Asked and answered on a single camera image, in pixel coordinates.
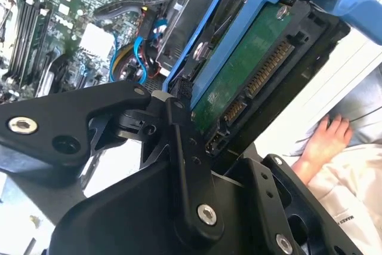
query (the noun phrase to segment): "cable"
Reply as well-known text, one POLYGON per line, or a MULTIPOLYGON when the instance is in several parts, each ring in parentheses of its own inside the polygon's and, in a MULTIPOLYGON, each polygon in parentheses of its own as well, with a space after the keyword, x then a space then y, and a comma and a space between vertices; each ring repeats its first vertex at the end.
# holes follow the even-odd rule
POLYGON ((112 73, 114 74, 114 71, 116 67, 118 66, 119 62, 129 53, 133 48, 133 45, 129 45, 126 47, 126 49, 122 50, 121 53, 119 53, 118 57, 115 59, 114 65, 113 65, 113 70, 112 73))
POLYGON ((144 82, 146 82, 146 79, 147 79, 147 69, 142 63, 142 60, 141 58, 139 58, 139 55, 138 55, 138 49, 139 49, 139 46, 142 44, 142 42, 143 42, 143 38, 141 36, 138 36, 134 43, 134 55, 137 58, 139 65, 143 69, 143 75, 138 82, 139 84, 144 84, 144 82))
POLYGON ((93 15, 97 20, 106 20, 126 13, 131 7, 158 5, 168 1, 170 0, 120 0, 96 8, 93 15))
POLYGON ((113 36, 114 36, 114 55, 112 57, 112 60, 110 62, 110 67, 109 67, 109 78, 111 82, 115 82, 115 79, 113 76, 113 69, 114 69, 113 67, 114 67, 114 63, 118 54, 118 37, 115 33, 113 33, 113 36))

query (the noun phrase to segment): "red wire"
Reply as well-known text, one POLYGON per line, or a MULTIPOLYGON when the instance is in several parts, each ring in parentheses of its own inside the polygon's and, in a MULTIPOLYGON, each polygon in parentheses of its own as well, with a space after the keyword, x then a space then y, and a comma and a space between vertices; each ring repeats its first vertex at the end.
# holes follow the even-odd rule
POLYGON ((150 78, 150 79, 155 78, 155 77, 161 72, 161 69, 162 69, 161 67, 158 67, 158 71, 156 71, 155 75, 153 75, 153 76, 150 76, 150 75, 149 75, 149 78, 150 78))

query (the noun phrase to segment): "screw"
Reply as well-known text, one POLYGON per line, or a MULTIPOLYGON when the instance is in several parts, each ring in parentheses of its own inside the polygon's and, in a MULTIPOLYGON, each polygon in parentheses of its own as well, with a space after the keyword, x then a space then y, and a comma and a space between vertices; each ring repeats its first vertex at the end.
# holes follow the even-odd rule
POLYGON ((277 234, 276 242, 277 242, 277 245, 285 254, 291 255, 293 253, 293 247, 284 235, 277 234))
POLYGON ((135 88, 134 92, 136 92, 137 94, 142 95, 142 96, 144 95, 144 91, 139 89, 139 88, 135 88))
POLYGON ((179 107, 180 109, 184 108, 183 104, 180 103, 180 102, 174 102, 174 105, 176 105, 176 106, 179 107))
POLYGON ((212 209, 211 206, 207 204, 201 204, 198 207, 198 216, 201 221, 203 221, 207 225, 215 225, 217 218, 216 218, 216 213, 212 209))
POLYGON ((281 19, 283 19, 288 13, 289 13, 289 8, 288 8, 286 5, 284 5, 283 7, 281 7, 281 8, 279 9, 279 11, 277 11, 276 18, 277 18, 278 20, 281 20, 281 19))
POLYGON ((17 116, 9 121, 8 128, 17 134, 32 134, 37 130, 38 125, 30 118, 17 116))
POLYGON ((275 157, 275 161, 278 165, 282 165, 282 160, 279 159, 278 157, 275 157))

